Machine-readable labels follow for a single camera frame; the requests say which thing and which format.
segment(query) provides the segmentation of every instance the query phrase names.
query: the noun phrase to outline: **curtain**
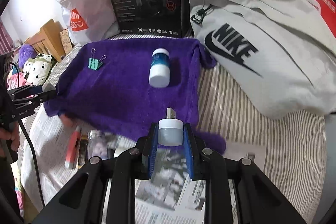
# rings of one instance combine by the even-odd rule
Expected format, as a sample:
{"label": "curtain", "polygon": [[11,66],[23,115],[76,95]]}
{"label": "curtain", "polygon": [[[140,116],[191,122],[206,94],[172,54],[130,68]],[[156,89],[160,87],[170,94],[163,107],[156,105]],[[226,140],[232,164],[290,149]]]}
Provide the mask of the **curtain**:
{"label": "curtain", "polygon": [[5,26],[0,18],[0,55],[12,50],[13,40],[6,31]]}

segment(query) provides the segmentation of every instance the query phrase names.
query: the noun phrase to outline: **screw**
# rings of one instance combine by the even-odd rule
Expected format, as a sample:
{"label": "screw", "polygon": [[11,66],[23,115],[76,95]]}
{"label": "screw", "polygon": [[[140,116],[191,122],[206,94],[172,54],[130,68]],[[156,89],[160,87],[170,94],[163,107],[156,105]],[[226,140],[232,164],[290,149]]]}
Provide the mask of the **screw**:
{"label": "screw", "polygon": [[90,163],[91,164],[97,164],[100,161],[100,159],[98,157],[92,157],[90,159]]}
{"label": "screw", "polygon": [[139,149],[137,149],[137,148],[131,148],[130,150],[129,150],[129,153],[131,154],[131,155],[136,155],[137,153],[139,153]]}
{"label": "screw", "polygon": [[252,161],[249,159],[249,158],[243,158],[242,160],[241,160],[241,163],[243,164],[243,165],[251,165],[251,163],[252,163]]}
{"label": "screw", "polygon": [[211,155],[212,154],[212,150],[210,148],[204,148],[202,150],[204,155]]}

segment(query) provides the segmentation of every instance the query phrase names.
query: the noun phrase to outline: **white plastic bag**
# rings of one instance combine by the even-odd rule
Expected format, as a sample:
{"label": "white plastic bag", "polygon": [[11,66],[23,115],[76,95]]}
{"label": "white plastic bag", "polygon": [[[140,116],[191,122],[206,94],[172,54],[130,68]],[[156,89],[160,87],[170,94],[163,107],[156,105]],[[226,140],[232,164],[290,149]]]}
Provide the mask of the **white plastic bag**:
{"label": "white plastic bag", "polygon": [[336,39],[306,0],[189,0],[195,38],[263,115],[336,108]]}
{"label": "white plastic bag", "polygon": [[75,45],[109,38],[119,33],[110,0],[56,0]]}

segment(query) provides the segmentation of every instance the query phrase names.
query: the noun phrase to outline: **nike logo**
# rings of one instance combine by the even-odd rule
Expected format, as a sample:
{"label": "nike logo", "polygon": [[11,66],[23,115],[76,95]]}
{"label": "nike logo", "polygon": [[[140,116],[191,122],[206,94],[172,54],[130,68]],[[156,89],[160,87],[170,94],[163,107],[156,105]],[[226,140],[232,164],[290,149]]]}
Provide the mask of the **nike logo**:
{"label": "nike logo", "polygon": [[256,49],[248,40],[246,40],[241,34],[239,34],[239,32],[226,23],[217,32],[215,32],[213,36],[214,38],[217,38],[217,41],[221,43],[228,51],[225,52],[213,43],[213,33],[214,31],[210,32],[204,39],[205,45],[210,51],[219,54],[220,56],[231,60],[262,77],[259,73],[245,65],[244,60],[242,59],[242,56],[250,57],[251,51],[253,53],[258,52],[258,49]]}

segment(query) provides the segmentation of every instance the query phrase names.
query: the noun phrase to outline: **wooden headboard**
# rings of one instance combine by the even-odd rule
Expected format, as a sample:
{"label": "wooden headboard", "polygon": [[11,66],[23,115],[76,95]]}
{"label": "wooden headboard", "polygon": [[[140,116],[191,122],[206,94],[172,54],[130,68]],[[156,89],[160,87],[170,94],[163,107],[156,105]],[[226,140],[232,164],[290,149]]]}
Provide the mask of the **wooden headboard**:
{"label": "wooden headboard", "polygon": [[58,26],[53,19],[44,24],[40,31],[25,43],[33,46],[38,54],[51,54],[57,62],[61,62],[61,56],[65,55]]}

